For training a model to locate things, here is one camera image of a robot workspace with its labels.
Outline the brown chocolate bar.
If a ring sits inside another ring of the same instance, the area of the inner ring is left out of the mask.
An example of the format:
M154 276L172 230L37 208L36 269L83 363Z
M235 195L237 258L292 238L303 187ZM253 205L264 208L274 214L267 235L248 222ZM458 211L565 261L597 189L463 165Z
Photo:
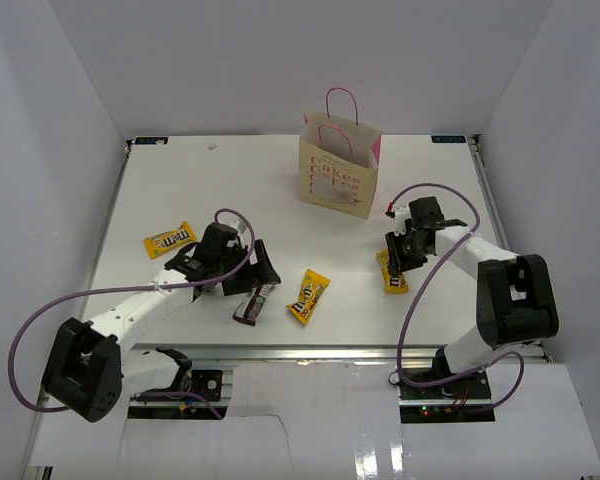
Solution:
M233 313L233 320L248 326L255 326L268 296L275 288L272 283L255 287L240 303Z

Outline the yellow M&M's pack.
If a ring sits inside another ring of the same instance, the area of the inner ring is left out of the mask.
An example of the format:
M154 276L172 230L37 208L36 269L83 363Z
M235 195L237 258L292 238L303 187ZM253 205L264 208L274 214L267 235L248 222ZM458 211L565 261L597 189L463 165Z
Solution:
M307 325L315 307L329 287L331 280L327 277L307 269L302 280L298 298L287 305L287 309L301 324Z
M389 272L389 254L387 249L383 249L376 253L383 277L384 290L389 294L405 294L409 291L408 283L403 273L391 274Z
M168 230L143 240L145 251L151 260L197 241L192 227L183 221L177 228Z

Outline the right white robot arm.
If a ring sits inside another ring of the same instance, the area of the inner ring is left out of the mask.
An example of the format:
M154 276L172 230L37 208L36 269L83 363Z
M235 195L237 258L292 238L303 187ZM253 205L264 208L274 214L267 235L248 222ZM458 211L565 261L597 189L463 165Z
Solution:
M434 257L434 272L451 262L476 283L474 326L441 347L429 370L401 370L402 383L433 388L452 399L466 389L469 376L511 354L513 347L558 333L557 308L542 256L516 254L484 240L464 221L446 218L433 196L406 207L390 205L386 214L394 221L385 236L389 274L420 268Z

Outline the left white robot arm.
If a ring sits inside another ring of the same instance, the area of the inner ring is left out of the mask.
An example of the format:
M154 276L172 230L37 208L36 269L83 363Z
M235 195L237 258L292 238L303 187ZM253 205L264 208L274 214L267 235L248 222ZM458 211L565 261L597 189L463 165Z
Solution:
M104 418L125 389L141 397L190 395L186 355L172 348L137 356L131 350L159 323L216 285L232 296L280 284L263 240L245 245L245 229L239 222L211 223L200 240L165 263L148 290L86 321L65 321L43 373L44 390L91 423Z

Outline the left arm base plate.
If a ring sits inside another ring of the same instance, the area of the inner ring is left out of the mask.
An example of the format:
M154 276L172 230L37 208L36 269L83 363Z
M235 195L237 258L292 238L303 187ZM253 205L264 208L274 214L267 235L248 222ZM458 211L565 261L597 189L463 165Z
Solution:
M223 371L194 369L178 387L133 397L127 416L136 420L222 420L227 405Z

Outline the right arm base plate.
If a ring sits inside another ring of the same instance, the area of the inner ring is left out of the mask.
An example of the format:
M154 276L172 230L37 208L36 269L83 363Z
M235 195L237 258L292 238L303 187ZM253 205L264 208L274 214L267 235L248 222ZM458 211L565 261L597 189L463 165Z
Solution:
M388 383L398 390L399 412L406 424L489 423L495 421L485 373L429 389L402 382L396 371Z

